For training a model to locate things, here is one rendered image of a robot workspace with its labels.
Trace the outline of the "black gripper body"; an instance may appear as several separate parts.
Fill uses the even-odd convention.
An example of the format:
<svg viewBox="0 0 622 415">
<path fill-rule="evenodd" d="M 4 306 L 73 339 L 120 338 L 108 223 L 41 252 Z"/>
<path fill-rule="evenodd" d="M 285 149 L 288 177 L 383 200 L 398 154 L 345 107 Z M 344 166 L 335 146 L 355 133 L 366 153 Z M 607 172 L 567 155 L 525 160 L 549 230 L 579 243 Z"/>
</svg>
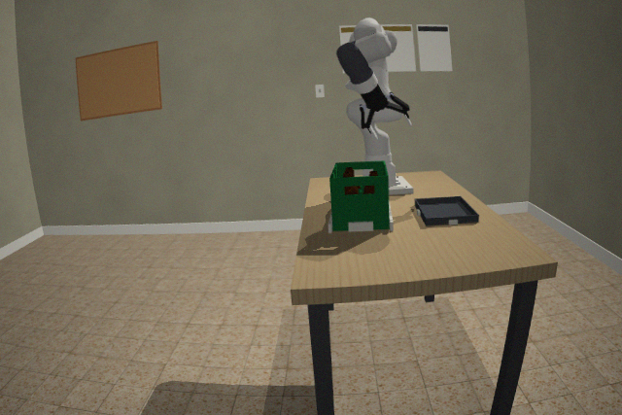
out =
<svg viewBox="0 0 622 415">
<path fill-rule="evenodd" d="M 385 107 L 381 107 L 379 106 L 379 103 L 382 102 L 384 104 L 387 104 L 387 97 L 385 97 L 386 95 L 383 94 L 381 88 L 379 87 L 379 85 L 377 85 L 377 87 L 372 90 L 371 92 L 368 93 L 363 93 L 361 94 L 365 104 L 366 104 L 366 108 L 372 110 L 373 105 L 376 105 L 376 110 L 375 112 L 378 112 L 380 110 L 385 109 Z M 380 99 L 380 101 L 378 101 Z M 378 102 L 377 102 L 378 101 Z M 377 102 L 377 103 L 376 103 Z M 372 103 L 372 104 L 368 104 L 368 103 Z"/>
</svg>

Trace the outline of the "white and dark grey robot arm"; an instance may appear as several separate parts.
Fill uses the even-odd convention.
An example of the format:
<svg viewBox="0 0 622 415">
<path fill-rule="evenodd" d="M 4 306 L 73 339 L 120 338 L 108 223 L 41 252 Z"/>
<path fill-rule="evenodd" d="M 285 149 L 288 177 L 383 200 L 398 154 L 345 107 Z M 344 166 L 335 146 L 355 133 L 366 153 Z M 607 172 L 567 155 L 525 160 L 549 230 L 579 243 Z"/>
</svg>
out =
<svg viewBox="0 0 622 415">
<path fill-rule="evenodd" d="M 379 85 L 383 94 L 388 95 L 391 91 L 388 83 L 388 65 L 386 57 L 391 55 L 396 49 L 397 36 L 393 31 L 389 30 L 385 31 L 385 35 L 388 35 L 388 38 L 384 36 L 384 28 L 371 17 L 363 20 L 355 26 L 349 43 L 343 44 L 336 51 L 341 67 L 350 77 L 350 80 L 345 86 L 350 90 L 362 94 L 371 92 Z M 360 38 L 362 39 L 359 40 Z M 358 42 L 356 42 L 357 40 Z M 371 126 L 378 136 L 378 140 L 376 141 L 367 128 L 362 129 L 361 104 L 365 105 L 363 99 L 351 101 L 347 106 L 346 113 L 350 121 L 352 121 L 363 134 L 366 153 L 365 161 L 385 160 L 389 174 L 389 187 L 400 185 L 400 181 L 396 178 L 396 167 L 392 164 L 389 135 L 376 128 L 377 126 L 375 127 L 374 125 L 376 122 L 398 121 L 403 114 L 386 108 L 374 112 Z"/>
</svg>

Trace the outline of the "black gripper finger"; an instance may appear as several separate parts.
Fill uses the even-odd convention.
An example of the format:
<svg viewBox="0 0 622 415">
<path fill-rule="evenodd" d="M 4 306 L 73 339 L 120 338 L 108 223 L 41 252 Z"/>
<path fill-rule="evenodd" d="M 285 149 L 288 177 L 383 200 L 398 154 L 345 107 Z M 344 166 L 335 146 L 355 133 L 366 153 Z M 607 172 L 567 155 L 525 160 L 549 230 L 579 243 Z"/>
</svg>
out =
<svg viewBox="0 0 622 415">
<path fill-rule="evenodd" d="M 360 105 L 360 110 L 361 110 L 361 113 L 362 113 L 362 129 L 367 128 L 368 131 L 373 135 L 374 139 L 378 140 L 375 131 L 373 130 L 372 126 L 370 125 L 371 121 L 372 121 L 372 118 L 373 118 L 373 115 L 374 115 L 374 112 L 376 110 L 376 105 L 373 105 L 372 110 L 369 111 L 369 115 L 368 115 L 366 123 L 364 123 L 364 111 L 365 111 L 365 108 L 366 108 L 366 105 Z M 371 114 L 370 114 L 370 112 L 371 112 Z"/>
<path fill-rule="evenodd" d="M 387 101 L 387 104 L 384 104 L 382 102 L 379 103 L 379 106 L 381 107 L 385 107 L 388 109 L 392 109 L 398 112 L 403 113 L 403 115 L 405 116 L 409 126 L 411 127 L 411 121 L 409 119 L 409 116 L 407 114 L 407 111 L 409 111 L 409 105 L 406 104 L 405 102 L 403 102 L 402 100 L 400 100 L 399 98 L 397 98 L 396 96 L 394 96 L 394 94 L 392 92 L 390 92 L 390 94 L 386 95 L 385 97 L 387 97 L 387 99 L 393 100 L 394 102 L 396 102 L 398 105 L 391 103 L 390 101 Z M 388 106 L 387 106 L 388 105 Z"/>
</svg>

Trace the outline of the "green plastic bottle crate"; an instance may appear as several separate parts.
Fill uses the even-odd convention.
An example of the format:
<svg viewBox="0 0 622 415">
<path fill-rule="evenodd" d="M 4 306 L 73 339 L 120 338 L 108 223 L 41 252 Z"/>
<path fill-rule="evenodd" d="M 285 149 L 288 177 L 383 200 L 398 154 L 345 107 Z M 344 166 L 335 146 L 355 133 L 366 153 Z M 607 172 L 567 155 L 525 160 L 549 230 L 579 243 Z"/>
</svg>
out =
<svg viewBox="0 0 622 415">
<path fill-rule="evenodd" d="M 349 230 L 351 222 L 373 222 L 373 229 L 390 229 L 389 176 L 384 164 L 385 161 L 335 163 L 329 178 L 332 231 Z M 378 176 L 343 178 L 347 167 L 373 169 Z M 363 186 L 359 194 L 345 194 L 344 187 L 354 186 Z M 374 186 L 375 193 L 363 194 L 364 186 Z"/>
</svg>

